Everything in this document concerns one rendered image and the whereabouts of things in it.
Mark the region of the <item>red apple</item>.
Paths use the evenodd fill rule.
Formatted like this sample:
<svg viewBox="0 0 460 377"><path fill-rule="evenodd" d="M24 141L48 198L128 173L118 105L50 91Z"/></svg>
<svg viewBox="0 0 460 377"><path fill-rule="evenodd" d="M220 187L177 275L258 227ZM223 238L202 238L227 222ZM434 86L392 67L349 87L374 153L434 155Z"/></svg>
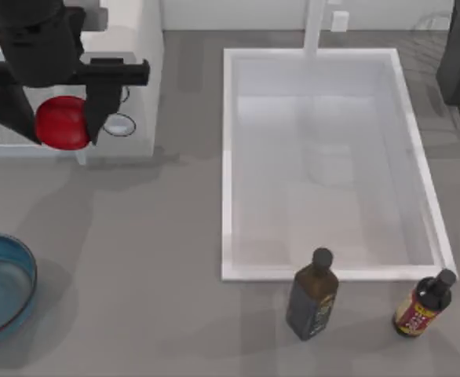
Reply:
<svg viewBox="0 0 460 377"><path fill-rule="evenodd" d="M75 96L51 97L38 106L35 134L50 148L76 151L90 143L84 116L85 101Z"/></svg>

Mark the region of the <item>small clear glass cup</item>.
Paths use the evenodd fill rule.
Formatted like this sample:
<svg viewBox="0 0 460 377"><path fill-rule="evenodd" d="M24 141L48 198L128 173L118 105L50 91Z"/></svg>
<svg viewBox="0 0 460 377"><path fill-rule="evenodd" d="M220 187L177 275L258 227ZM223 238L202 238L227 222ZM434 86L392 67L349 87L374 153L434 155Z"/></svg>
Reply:
<svg viewBox="0 0 460 377"><path fill-rule="evenodd" d="M103 125L103 130L113 137L129 137L136 129L134 119L122 113L109 115Z"/></svg>

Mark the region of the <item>white dish rack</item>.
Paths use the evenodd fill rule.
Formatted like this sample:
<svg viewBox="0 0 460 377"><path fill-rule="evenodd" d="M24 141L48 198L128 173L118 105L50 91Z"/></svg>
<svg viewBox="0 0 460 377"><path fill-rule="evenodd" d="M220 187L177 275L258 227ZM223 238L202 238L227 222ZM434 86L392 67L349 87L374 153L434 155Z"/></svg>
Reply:
<svg viewBox="0 0 460 377"><path fill-rule="evenodd" d="M0 0L0 158L153 155L159 0Z"/></svg>

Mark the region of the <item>pale grey rounded box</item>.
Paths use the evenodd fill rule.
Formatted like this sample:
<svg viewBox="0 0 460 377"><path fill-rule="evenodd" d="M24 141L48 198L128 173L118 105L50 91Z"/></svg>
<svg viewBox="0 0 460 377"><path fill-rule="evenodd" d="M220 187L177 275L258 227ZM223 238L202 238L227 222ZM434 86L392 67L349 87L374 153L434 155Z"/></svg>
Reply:
<svg viewBox="0 0 460 377"><path fill-rule="evenodd" d="M86 17L82 27L83 31L105 31L108 27L108 9L104 7L99 8L85 8Z"/></svg>

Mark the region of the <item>blue bowl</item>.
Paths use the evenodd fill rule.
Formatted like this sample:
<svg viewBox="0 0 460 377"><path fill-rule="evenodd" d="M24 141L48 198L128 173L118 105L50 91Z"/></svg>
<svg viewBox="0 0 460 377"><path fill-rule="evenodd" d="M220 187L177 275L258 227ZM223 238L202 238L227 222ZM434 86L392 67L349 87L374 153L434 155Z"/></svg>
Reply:
<svg viewBox="0 0 460 377"><path fill-rule="evenodd" d="M31 315L37 287L38 264L30 248L0 233L0 341L18 331Z"/></svg>

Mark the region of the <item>tall white tap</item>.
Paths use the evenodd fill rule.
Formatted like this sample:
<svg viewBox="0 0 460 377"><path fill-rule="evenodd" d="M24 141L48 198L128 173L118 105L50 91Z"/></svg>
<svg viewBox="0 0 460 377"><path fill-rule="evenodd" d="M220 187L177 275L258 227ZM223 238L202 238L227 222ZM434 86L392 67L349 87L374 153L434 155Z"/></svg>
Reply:
<svg viewBox="0 0 460 377"><path fill-rule="evenodd" d="M305 14L303 52L307 58L316 55L327 0L308 0Z"/></svg>

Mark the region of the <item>white sink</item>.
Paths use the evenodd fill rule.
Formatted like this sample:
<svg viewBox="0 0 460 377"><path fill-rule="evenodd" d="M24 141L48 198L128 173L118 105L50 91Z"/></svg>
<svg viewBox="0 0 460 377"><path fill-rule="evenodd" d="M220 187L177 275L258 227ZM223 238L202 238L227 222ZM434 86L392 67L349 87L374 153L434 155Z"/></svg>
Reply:
<svg viewBox="0 0 460 377"><path fill-rule="evenodd" d="M455 269L398 52L224 51L221 277L343 281Z"/></svg>

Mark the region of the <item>dark brown square bottle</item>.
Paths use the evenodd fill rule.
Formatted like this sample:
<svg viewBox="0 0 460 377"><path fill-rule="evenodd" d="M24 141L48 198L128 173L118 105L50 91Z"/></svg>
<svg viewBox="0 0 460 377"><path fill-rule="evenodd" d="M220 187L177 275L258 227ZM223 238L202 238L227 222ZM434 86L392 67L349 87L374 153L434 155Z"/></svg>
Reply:
<svg viewBox="0 0 460 377"><path fill-rule="evenodd" d="M303 342L323 331L330 319L339 288L331 270L333 261L333 253L319 247L313 251L310 263L294 275L286 321Z"/></svg>

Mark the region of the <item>dark bottle with red label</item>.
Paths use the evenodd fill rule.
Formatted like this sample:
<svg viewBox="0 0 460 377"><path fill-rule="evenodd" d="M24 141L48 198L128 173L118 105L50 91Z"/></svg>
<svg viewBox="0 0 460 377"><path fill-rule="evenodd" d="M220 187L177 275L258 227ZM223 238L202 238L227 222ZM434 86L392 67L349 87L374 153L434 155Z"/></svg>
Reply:
<svg viewBox="0 0 460 377"><path fill-rule="evenodd" d="M392 316L396 332L409 338L420 336L451 304L451 287L456 281L457 276L450 269L418 281Z"/></svg>

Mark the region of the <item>white wall socket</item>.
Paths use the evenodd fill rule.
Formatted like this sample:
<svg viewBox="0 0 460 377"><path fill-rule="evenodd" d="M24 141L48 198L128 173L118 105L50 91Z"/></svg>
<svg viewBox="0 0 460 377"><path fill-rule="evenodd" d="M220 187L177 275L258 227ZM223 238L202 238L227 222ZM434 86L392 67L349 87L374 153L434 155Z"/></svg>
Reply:
<svg viewBox="0 0 460 377"><path fill-rule="evenodd" d="M347 32L349 29L349 12L344 10L333 11L330 26L331 32Z"/></svg>

